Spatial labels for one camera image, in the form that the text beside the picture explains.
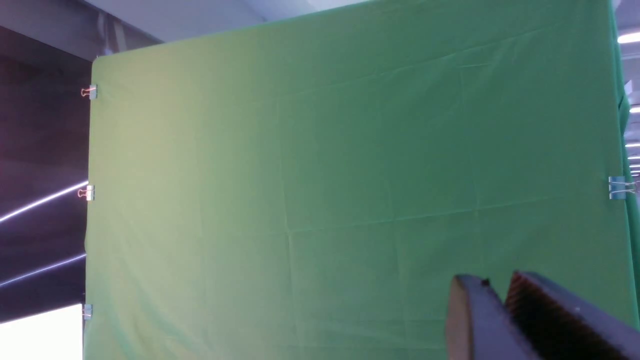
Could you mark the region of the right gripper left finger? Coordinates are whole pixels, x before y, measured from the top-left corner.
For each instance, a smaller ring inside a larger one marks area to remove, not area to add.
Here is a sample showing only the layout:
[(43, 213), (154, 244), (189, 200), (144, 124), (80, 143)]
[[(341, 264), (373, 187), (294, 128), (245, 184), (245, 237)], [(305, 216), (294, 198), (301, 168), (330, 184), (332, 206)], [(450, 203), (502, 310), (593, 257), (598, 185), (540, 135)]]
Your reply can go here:
[(448, 360), (539, 360), (488, 279), (454, 275), (445, 322)]

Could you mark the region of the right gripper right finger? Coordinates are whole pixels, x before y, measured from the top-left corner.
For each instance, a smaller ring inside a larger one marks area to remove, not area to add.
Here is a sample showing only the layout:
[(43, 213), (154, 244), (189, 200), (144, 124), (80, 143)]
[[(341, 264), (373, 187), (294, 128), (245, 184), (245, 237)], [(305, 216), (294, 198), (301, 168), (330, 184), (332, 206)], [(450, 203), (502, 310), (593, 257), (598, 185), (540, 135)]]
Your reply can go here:
[(639, 331), (536, 272), (515, 271), (505, 306), (544, 360), (638, 360)]

